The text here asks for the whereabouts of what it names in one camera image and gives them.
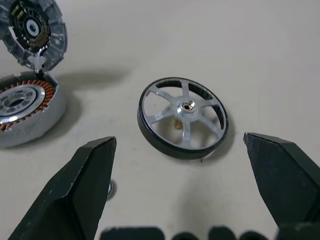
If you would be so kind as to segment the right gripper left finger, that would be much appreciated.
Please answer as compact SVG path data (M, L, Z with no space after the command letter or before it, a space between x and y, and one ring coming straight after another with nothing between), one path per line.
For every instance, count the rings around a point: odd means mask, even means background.
M94 240L105 208L117 140L79 147L44 186L8 240Z

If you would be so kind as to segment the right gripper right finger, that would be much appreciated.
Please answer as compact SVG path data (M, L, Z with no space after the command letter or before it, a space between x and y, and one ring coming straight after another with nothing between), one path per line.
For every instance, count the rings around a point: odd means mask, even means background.
M246 132L254 178L276 223L320 222L320 167L294 142Z

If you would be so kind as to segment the silver motor stator copper windings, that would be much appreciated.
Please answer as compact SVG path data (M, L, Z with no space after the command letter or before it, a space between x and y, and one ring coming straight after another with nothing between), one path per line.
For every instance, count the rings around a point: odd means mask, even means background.
M59 82L48 73L0 78L0 149L40 138L60 120L66 106Z

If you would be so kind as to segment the silver spoked rotor black rim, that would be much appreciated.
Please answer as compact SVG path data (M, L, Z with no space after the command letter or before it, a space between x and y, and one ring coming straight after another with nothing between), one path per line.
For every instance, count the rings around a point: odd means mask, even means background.
M168 106L153 115L147 115L144 107L147 96L153 93L168 101ZM174 118L182 124L181 143L173 143L152 127L166 118ZM191 145L191 125L200 122L217 140L206 147ZM207 87L182 77L166 77L150 83L141 93L137 107L138 127L155 149L180 160L202 159L210 155L225 140L229 129L229 116L221 100Z

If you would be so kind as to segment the motor cover with circuit board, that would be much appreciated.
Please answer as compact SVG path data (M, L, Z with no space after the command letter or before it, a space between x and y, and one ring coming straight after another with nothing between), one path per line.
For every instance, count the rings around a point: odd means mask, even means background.
M51 71L68 48L55 0L0 0L0 40L20 65L37 74Z

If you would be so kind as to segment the small silver screw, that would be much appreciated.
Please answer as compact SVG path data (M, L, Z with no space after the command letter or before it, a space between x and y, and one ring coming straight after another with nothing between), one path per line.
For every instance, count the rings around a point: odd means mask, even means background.
M110 181L109 183L109 187L108 187L108 193L107 193L107 200L110 200L116 191L116 186L115 183L113 181Z

